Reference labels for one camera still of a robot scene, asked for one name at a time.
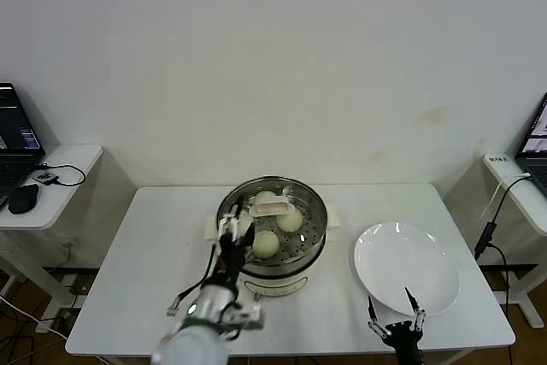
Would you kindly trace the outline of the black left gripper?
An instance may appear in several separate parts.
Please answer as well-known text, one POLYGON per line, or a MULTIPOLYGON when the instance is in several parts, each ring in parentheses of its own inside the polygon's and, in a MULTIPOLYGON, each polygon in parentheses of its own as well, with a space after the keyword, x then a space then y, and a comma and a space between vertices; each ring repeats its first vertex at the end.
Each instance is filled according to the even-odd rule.
POLYGON ((235 284, 246 263, 247 249, 253 245, 253 223, 243 238, 238 228, 239 216, 244 207, 244 197, 231 203, 224 202, 218 209, 218 240, 221 253, 215 265, 215 280, 219 284, 235 284))

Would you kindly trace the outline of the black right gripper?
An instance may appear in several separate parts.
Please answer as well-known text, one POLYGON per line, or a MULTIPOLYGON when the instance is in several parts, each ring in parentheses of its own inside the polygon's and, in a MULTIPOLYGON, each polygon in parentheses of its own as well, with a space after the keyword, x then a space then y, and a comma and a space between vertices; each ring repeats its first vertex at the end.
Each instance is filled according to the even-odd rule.
POLYGON ((373 306, 373 300, 368 297, 368 327, 376 333, 383 342, 395 350, 417 349, 422 339, 423 324, 426 318, 426 311, 419 305, 417 299, 407 287, 405 292, 414 312, 412 321, 401 321, 385 326, 385 329, 378 323, 378 318, 373 306))

